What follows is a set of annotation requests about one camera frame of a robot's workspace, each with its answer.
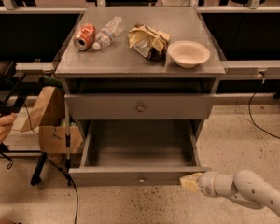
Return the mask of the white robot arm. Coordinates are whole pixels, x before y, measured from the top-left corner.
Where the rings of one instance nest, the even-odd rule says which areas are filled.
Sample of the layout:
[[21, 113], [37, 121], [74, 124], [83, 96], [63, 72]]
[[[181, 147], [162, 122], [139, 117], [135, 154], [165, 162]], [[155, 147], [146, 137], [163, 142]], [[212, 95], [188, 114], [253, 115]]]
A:
[[212, 198], [225, 198], [250, 209], [269, 208], [280, 217], [280, 191], [249, 170], [235, 175], [196, 173], [180, 178], [183, 188]]

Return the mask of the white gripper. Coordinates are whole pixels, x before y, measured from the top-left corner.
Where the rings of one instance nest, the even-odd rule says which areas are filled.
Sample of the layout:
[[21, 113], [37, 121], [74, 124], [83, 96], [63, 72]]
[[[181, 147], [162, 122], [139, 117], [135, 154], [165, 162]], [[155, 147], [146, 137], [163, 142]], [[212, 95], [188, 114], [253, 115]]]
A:
[[185, 175], [179, 178], [183, 188], [191, 192], [201, 192], [207, 197], [216, 198], [215, 179], [216, 172], [195, 173]]

